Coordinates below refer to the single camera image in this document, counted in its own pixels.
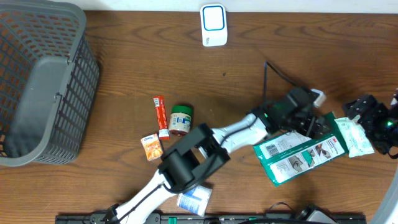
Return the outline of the light blue wipes pack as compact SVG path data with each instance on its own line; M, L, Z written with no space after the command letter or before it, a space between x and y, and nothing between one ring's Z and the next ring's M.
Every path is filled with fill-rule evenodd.
M353 119L348 117L335 119L335 123L348 147L350 158L374 154L373 146L366 137L364 128L358 123L359 119L360 115Z

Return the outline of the green white 3M package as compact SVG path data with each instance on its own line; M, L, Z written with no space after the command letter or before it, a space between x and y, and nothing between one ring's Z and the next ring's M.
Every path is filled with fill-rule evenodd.
M321 139L287 132L253 147L274 186L282 185L348 153L347 145L335 122L335 115L330 112L325 118L332 125L332 132Z

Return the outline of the green lid jar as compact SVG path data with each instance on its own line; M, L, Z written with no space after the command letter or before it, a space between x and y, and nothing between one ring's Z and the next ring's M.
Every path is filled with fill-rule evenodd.
M184 136L189 133L193 110L184 105L172 107L170 115L169 133L174 136Z

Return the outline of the blue white packet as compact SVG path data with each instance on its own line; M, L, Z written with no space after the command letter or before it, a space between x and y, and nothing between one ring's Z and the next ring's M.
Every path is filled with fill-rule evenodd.
M178 195L177 205L191 213L203 217L211 197L212 190L199 185L188 192Z

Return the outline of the orange tissue packet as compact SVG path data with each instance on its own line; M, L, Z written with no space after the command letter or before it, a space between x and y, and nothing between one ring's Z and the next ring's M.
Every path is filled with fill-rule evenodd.
M142 138L141 144L144 148L148 161L153 161L162 156L163 148L160 139L156 133Z

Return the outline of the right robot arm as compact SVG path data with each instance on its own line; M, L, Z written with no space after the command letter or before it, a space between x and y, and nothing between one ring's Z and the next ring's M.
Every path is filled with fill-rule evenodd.
M389 107L372 95L364 95L358 99L355 111L373 148L396 161L397 153L391 149L397 147L397 93L393 94ZM371 223L397 223L397 174Z

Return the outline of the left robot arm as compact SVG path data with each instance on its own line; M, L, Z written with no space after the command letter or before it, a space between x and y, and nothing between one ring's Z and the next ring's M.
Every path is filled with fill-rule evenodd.
M313 113L322 101L319 90L294 88L280 101L254 108L237 123L216 129L199 125L163 153L153 178L137 195L108 209L105 223L144 223L166 200L202 184L234 151L254 146L280 130L312 140L332 137L336 125L327 115Z

